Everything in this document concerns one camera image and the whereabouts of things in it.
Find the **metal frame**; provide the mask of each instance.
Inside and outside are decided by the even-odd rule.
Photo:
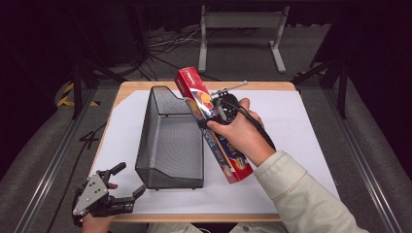
[[[369,191],[372,201],[375,204],[376,209],[381,216],[381,219],[384,222],[387,231],[392,233],[402,233],[403,231],[400,228],[391,207],[389,206],[381,185],[373,175],[372,170],[363,155],[361,147],[358,144],[358,141],[356,140],[351,127],[349,126],[348,122],[341,117],[340,111],[335,107],[336,98],[334,97],[332,90],[326,89],[324,91],[324,94],[327,102],[330,105],[330,108],[333,110],[333,113],[339,122],[339,126],[343,131],[347,142],[349,143],[350,149],[352,151],[352,156],[358,167],[358,170],[360,171],[360,175],[363,178],[366,188]]]
[[[227,27],[255,27],[255,28],[276,28],[276,38],[269,41],[270,49],[278,67],[279,73],[286,73],[285,64],[279,53],[279,44],[288,18],[289,7],[284,7],[282,12],[263,12],[263,13],[217,13],[207,12],[206,7],[202,6],[201,13],[201,45],[199,54],[199,72],[206,72],[207,56],[207,28],[227,28]]]
[[[83,106],[87,106],[93,99],[95,94],[95,89],[88,89],[86,92],[86,97],[84,98]],[[55,177],[57,176],[58,170],[60,169],[61,164],[66,156],[68,151],[68,146],[70,145],[74,134],[76,133],[77,128],[82,121],[87,108],[81,108],[79,114],[75,119],[70,122],[67,131],[65,132],[63,139],[60,142],[60,145],[57,148],[57,151],[54,154],[54,157],[49,164],[48,169],[45,172],[45,175],[39,182],[36,191],[34,192],[30,203],[27,205],[24,214],[22,215],[20,221],[18,222],[15,232],[28,232],[31,224],[33,223],[36,215],[39,213],[40,208],[43,205],[43,202],[46,199],[46,196],[49,193],[49,190],[52,187]]]

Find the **black wire mesh basket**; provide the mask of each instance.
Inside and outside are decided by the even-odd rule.
[[[203,136],[167,86],[151,89],[135,170],[149,189],[203,187]]]

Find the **red packaging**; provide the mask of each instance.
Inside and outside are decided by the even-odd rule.
[[[182,96],[187,98],[187,104],[197,122],[219,115],[213,108],[208,89],[194,67],[179,70],[175,83]],[[200,130],[229,183],[240,182],[253,173],[246,156],[234,148],[225,137],[210,129]]]

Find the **person's right hand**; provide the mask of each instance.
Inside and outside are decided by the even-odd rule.
[[[239,101],[239,105],[248,111],[249,114],[263,126],[258,114],[249,110],[250,104],[251,102],[248,98]],[[240,113],[237,114],[236,119],[229,125],[223,125],[209,120],[207,126],[214,132],[227,138],[228,141],[236,149],[245,154],[255,166],[259,166],[276,152],[267,144],[258,130]]]

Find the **metal stand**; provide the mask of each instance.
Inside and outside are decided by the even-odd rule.
[[[78,62],[73,65],[73,83],[75,91],[75,113],[73,113],[73,119],[77,118],[79,112],[83,108],[83,83],[85,83],[87,88],[97,88],[99,85],[98,80],[93,74],[93,70],[98,70],[102,74],[115,81],[118,81],[119,83],[126,81],[126,79],[113,73],[112,71],[101,65],[98,65],[90,60],[79,59]]]
[[[347,87],[347,81],[348,81],[348,72],[347,72],[347,67],[344,61],[342,60],[331,60],[328,62],[325,62],[310,71],[299,75],[297,78],[295,78],[292,83],[294,85],[297,85],[312,76],[318,74],[321,71],[324,71],[325,69],[325,75],[321,79],[320,85],[321,88],[324,89],[331,89],[336,82],[336,80],[340,77],[339,80],[339,91],[338,91],[338,99],[337,99],[337,109],[339,110],[340,115],[343,118],[346,118],[345,115],[345,98],[346,98],[346,87]]]
[[[206,56],[207,56],[207,28],[228,28],[228,27],[248,27],[248,28],[276,28],[276,39],[269,41],[270,49],[275,58],[276,66],[279,73],[285,73],[286,68],[279,53],[279,43],[282,38],[282,33],[285,28],[286,19],[288,17],[289,7],[285,7],[282,12],[265,12],[265,13],[218,13],[206,12],[206,7],[202,6],[201,16],[201,33],[202,40],[200,45],[199,66],[200,73],[206,72]]]

